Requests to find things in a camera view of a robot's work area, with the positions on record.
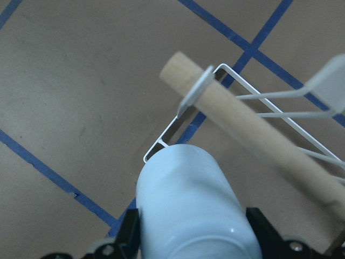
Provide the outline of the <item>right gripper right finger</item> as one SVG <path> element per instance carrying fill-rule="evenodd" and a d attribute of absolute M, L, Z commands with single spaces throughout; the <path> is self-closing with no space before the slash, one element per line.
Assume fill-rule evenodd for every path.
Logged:
<path fill-rule="evenodd" d="M 247 207 L 246 218 L 259 242 L 263 258 L 283 258 L 284 241 L 259 208 Z"/>

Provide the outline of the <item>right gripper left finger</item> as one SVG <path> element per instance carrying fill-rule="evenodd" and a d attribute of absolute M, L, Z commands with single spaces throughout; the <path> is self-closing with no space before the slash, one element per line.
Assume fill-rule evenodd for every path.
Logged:
<path fill-rule="evenodd" d="M 123 218 L 114 242 L 115 258 L 137 258 L 140 247 L 140 215 L 138 209 L 129 209 Z"/>

